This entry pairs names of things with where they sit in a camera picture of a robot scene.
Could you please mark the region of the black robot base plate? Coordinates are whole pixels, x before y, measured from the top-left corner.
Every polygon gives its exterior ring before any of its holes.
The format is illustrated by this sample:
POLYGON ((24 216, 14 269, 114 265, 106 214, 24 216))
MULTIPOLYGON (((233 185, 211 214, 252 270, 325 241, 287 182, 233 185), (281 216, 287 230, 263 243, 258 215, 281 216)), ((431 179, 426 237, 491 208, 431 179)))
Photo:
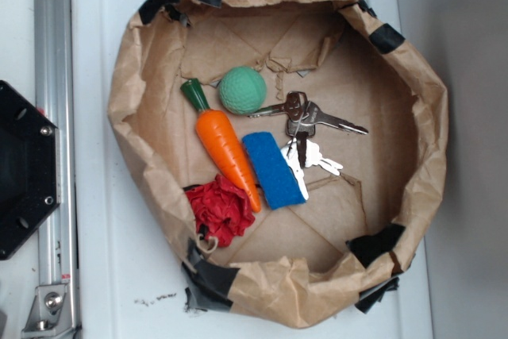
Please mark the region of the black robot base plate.
POLYGON ((1 81, 1 259, 8 260, 60 204, 57 133, 1 81))

